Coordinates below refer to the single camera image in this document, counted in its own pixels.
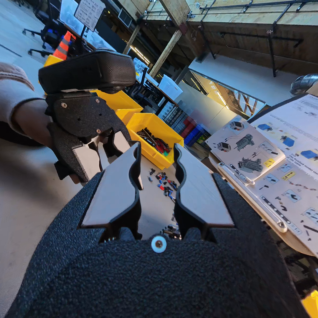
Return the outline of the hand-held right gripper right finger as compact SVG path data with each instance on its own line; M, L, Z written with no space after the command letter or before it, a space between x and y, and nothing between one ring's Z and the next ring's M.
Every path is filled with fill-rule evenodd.
M213 171L178 143L174 144L176 206L206 227L233 228L234 222L213 178Z

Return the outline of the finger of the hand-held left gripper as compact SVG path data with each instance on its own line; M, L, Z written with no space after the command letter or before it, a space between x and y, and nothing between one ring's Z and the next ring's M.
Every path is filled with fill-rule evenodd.
M120 157L131 147L121 131L106 130L103 132L103 149L107 159Z
M97 145L83 145L76 147L73 148L73 153L86 177L86 181L80 181L80 183L87 183L97 173L102 171L101 159Z

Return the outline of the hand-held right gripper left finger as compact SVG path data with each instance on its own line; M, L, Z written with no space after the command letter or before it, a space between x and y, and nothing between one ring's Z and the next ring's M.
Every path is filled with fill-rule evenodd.
M81 228L106 227L132 210L140 198L140 172L141 143L135 141L104 170Z

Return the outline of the grey desk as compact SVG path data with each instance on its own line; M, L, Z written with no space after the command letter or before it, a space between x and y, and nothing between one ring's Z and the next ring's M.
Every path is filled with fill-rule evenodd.
M47 147L1 139L0 310L5 317L22 284L33 253L48 226L83 188L60 180L56 157Z

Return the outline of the person's left hand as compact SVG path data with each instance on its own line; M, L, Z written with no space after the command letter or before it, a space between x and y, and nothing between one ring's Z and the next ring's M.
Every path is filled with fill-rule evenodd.
M34 141L52 147L52 138L47 129L51 122L45 114L47 103L43 99L32 100L19 105L13 113L12 121L22 132Z

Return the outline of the pile of dark brick parts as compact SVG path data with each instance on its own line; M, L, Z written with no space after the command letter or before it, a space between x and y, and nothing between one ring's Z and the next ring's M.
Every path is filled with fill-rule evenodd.
M148 128L141 129L137 131L137 135L141 137L142 140L151 145L163 156L167 157L171 151L171 147L162 139L155 137Z

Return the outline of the scatter of small mixed parts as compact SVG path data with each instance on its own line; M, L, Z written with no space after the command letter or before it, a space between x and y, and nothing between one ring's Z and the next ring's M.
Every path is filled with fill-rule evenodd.
M176 202L179 185L176 181L169 178L166 172L150 168L147 179L150 183L155 183L165 197L168 197L173 203Z

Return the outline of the grey drawer cabinet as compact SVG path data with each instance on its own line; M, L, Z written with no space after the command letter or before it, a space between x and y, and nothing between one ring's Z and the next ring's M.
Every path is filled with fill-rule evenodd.
M186 127L184 121L188 118L188 115L179 106L167 102L158 117L176 133L181 134Z

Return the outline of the blue plastic bin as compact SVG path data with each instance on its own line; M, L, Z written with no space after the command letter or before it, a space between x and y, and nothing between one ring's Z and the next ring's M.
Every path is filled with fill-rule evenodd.
M184 139L184 144L191 147L205 132L205 129L197 124Z

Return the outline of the orange traffic cone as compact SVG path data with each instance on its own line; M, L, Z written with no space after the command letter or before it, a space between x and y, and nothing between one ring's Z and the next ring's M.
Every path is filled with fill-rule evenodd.
M70 44L76 39L77 38L70 31L67 31L59 43L57 49L54 51L53 56L65 61L67 59Z

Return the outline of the red plastic bin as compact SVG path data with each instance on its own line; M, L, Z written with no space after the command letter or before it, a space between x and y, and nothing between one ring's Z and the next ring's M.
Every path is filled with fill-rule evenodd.
M181 137L183 139L186 139L189 133L197 126L197 123L190 116L188 116L183 123L184 123L184 129L182 130Z

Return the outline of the white storage tub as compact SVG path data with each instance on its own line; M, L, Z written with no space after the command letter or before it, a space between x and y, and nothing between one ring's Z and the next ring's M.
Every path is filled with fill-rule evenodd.
M165 74L163 75L158 88L173 101L175 101L183 93L183 90Z

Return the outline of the black office chair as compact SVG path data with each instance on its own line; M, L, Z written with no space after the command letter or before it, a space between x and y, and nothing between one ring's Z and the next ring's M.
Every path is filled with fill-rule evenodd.
M66 28L59 20L60 9L61 1L38 1L33 12L35 17L44 24L44 27L39 32L23 29L22 34L26 35L26 33L29 32L33 37L35 37L35 35L39 35L43 43L43 50L30 49L28 51L29 55L32 55L32 52L37 52L44 57L46 55L50 55L50 52L46 51L47 46L54 50L57 49L60 41L62 40L63 32L66 31Z

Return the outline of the silver air duct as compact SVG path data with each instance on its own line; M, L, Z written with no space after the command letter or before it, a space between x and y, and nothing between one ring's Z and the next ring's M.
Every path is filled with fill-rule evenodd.
M318 82L318 74L307 74L298 77L295 79L290 87L290 93L292 95L299 95L306 93L308 90L311 89L314 85L316 85Z

